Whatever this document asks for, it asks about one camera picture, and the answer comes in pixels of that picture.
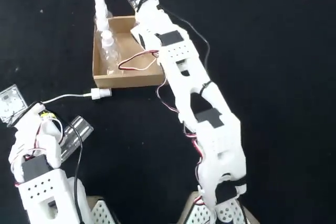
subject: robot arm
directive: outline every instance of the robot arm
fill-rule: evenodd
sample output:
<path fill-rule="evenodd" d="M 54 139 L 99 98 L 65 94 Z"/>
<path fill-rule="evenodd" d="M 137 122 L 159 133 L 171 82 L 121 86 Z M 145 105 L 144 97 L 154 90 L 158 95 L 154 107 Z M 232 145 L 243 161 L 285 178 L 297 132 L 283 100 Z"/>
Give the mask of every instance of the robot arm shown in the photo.
<path fill-rule="evenodd" d="M 174 93 L 178 118 L 197 136 L 194 143 L 202 159 L 196 168 L 198 191 L 205 205 L 214 210 L 217 201 L 237 198 L 246 191 L 239 119 L 210 80 L 187 31 L 173 24 L 168 14 L 159 9 L 159 0 L 129 2 L 137 10 L 133 37 L 145 50 L 159 50 L 157 62 Z M 191 93 L 200 94 L 212 108 L 194 114 Z M 216 192 L 223 186 L 233 187 L 235 192 L 221 198 Z"/>
<path fill-rule="evenodd" d="M 61 131 L 54 125 L 54 116 L 37 103 L 14 124 L 16 142 L 8 160 L 31 224 L 80 223 L 74 201 L 75 180 L 60 169 L 65 137 L 61 123 Z M 82 219 L 92 224 L 85 188 L 80 180 L 76 183 Z"/>

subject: white cable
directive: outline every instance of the white cable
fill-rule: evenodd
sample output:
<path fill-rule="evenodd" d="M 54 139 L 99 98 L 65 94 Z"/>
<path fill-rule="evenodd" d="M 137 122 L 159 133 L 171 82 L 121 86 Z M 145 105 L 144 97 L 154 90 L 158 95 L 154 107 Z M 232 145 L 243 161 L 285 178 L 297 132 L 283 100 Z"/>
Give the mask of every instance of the white cable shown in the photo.
<path fill-rule="evenodd" d="M 42 121 L 42 123 L 45 123 L 45 122 L 47 122 L 48 120 L 57 122 L 57 123 L 59 124 L 60 132 L 61 132 L 61 136 L 60 136 L 60 139 L 57 141 L 57 143 L 60 144 L 61 141 L 62 141 L 62 139 L 63 139 L 63 134 L 64 134 L 63 125 L 62 125 L 61 121 L 58 120 L 57 118 L 45 118 L 45 119 Z"/>
<path fill-rule="evenodd" d="M 89 96 L 91 96 L 91 93 L 87 93 L 87 94 L 63 94 L 63 95 L 60 95 L 58 97 L 52 98 L 50 100 L 44 101 L 42 103 L 43 104 L 51 103 L 51 102 L 54 102 L 54 101 L 56 101 L 58 99 L 61 99 L 61 98 L 64 98 L 64 97 L 89 97 Z"/>
<path fill-rule="evenodd" d="M 50 100 L 41 102 L 42 104 L 48 104 L 51 102 L 54 102 L 58 99 L 64 98 L 64 97 L 91 97 L 93 100 L 97 100 L 103 97 L 110 97 L 112 96 L 112 92 L 110 89 L 99 89 L 99 88 L 94 88 L 91 89 L 91 93 L 86 93 L 86 94 L 63 94 L 58 97 L 52 98 Z"/>

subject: metal base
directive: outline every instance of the metal base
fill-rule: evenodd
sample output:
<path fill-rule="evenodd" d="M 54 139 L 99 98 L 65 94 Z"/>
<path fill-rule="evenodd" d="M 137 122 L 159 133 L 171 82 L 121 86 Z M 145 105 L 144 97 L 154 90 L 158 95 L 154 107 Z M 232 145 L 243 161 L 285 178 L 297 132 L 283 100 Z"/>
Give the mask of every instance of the metal base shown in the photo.
<path fill-rule="evenodd" d="M 104 200 L 98 200 L 91 212 L 94 224 L 117 224 Z"/>
<path fill-rule="evenodd" d="M 208 224 L 210 211 L 206 206 L 194 204 L 198 192 L 193 192 L 185 205 L 177 224 Z M 244 207 L 248 224 L 260 224 L 256 218 Z M 232 199 L 216 206 L 217 222 L 229 224 L 245 224 L 243 212 L 237 200 Z"/>

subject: cable connector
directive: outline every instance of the cable connector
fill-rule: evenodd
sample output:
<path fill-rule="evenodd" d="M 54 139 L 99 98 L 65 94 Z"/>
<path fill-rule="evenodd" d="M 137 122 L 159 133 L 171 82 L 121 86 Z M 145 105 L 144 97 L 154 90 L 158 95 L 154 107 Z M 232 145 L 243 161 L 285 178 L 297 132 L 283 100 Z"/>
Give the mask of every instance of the cable connector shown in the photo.
<path fill-rule="evenodd" d="M 110 89 L 91 89 L 91 97 L 93 100 L 97 100 L 103 97 L 111 97 L 112 91 Z"/>
<path fill-rule="evenodd" d="M 91 97 L 93 100 L 97 100 L 103 97 L 111 97 L 112 96 L 112 91 L 110 89 L 99 89 L 99 88 L 94 88 L 91 89 L 91 93 L 86 93 L 86 94 L 63 94 L 58 97 L 52 98 L 48 101 L 42 102 L 42 104 L 47 104 L 54 102 L 58 99 L 64 98 L 64 97 Z"/>

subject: transparent plastic piece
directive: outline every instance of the transparent plastic piece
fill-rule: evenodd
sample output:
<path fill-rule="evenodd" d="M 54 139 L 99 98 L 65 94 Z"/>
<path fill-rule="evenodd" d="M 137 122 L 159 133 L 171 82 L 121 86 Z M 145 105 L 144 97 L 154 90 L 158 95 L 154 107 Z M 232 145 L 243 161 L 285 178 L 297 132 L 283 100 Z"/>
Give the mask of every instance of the transparent plastic piece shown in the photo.
<path fill-rule="evenodd" d="M 16 85 L 0 93 L 0 119 L 4 123 L 14 121 L 27 108 L 27 103 Z"/>
<path fill-rule="evenodd" d="M 91 134 L 93 127 L 81 116 L 77 116 L 71 125 L 78 131 L 82 141 Z M 79 139 L 75 131 L 69 126 L 64 130 L 64 144 L 61 146 L 61 161 L 62 163 L 68 159 L 68 157 L 74 153 L 74 151 L 79 147 Z"/>

